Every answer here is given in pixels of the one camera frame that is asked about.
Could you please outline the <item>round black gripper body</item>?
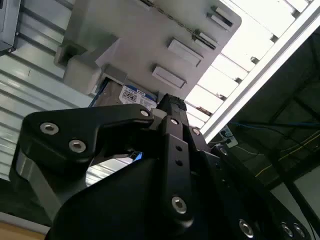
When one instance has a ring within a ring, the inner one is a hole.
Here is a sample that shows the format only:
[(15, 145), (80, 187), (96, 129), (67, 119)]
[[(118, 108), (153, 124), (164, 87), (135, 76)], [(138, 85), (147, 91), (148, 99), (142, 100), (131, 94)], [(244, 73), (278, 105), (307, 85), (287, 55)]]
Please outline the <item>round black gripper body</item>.
[(187, 156), (130, 164), (71, 197), (48, 240), (234, 240), (206, 172), (193, 176)]

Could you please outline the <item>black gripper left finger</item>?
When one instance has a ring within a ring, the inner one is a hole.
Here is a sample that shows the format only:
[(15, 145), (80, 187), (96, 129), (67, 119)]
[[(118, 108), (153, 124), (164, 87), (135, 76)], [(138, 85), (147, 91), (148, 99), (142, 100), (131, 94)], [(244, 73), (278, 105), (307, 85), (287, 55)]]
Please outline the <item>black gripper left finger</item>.
[(9, 177), (33, 192), (54, 222), (73, 196), (148, 158), (188, 157), (181, 100), (34, 112), (22, 122)]

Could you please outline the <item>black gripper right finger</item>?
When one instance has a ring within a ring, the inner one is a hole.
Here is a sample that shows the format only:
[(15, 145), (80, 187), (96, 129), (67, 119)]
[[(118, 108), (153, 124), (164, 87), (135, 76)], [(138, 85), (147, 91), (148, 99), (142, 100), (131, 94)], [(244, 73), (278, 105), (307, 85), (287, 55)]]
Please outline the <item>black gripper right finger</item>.
[(178, 101), (209, 240), (310, 240), (306, 227), (220, 143), (208, 146)]

